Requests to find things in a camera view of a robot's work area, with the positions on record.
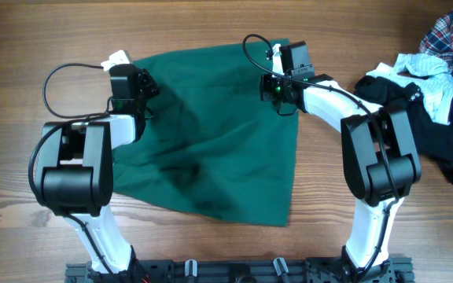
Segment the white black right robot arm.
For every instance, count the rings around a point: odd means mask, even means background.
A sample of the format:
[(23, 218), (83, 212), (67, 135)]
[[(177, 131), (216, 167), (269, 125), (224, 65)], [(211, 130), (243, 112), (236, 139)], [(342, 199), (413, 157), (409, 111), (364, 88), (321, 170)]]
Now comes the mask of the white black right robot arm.
[(389, 254), (401, 204), (422, 168), (407, 114), (341, 89), (327, 75), (262, 75), (260, 96), (318, 116), (341, 134), (344, 179), (355, 197), (351, 234), (337, 258), (304, 260), (308, 282), (404, 282), (411, 260)]

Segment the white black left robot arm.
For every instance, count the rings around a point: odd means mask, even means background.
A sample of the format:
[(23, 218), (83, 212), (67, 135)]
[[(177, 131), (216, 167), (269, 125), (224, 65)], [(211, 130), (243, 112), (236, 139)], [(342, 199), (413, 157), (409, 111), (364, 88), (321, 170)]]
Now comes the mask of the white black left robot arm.
[(68, 282), (149, 281), (109, 202), (112, 152), (141, 138), (153, 116), (147, 101), (160, 91), (149, 72), (133, 64), (114, 66), (109, 76), (112, 96), (107, 109), (46, 123), (28, 165), (38, 203), (64, 218), (90, 255), (90, 262), (67, 267)]

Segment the green cloth garment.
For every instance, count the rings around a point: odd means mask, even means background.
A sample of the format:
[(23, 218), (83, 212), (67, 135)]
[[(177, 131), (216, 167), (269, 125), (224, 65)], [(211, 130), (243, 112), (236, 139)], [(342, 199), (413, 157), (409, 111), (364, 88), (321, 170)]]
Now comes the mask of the green cloth garment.
[(227, 222), (289, 221), (299, 118), (260, 98), (272, 63), (251, 42), (139, 59), (157, 81), (141, 138), (113, 153), (114, 190)]

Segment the black cloth garment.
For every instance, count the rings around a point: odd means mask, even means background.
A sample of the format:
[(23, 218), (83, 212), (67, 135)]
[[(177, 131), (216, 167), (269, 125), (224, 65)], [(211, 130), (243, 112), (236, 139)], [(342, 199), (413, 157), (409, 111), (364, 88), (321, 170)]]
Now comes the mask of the black cloth garment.
[(453, 126), (431, 120), (419, 86), (415, 83), (400, 86), (386, 78), (366, 75), (356, 83), (354, 95), (384, 107), (399, 106), (406, 110), (416, 149), (435, 160), (453, 185)]

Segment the white light-blue striped shirt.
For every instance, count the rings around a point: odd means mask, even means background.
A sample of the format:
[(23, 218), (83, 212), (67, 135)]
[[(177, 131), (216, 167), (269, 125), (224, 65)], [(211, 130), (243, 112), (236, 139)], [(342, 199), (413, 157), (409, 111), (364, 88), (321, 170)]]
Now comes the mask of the white light-blue striped shirt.
[(423, 105), (431, 120), (450, 124), (453, 76), (443, 59), (425, 53), (400, 53), (393, 66), (380, 63), (366, 75), (388, 79), (401, 87), (414, 83), (422, 92)]

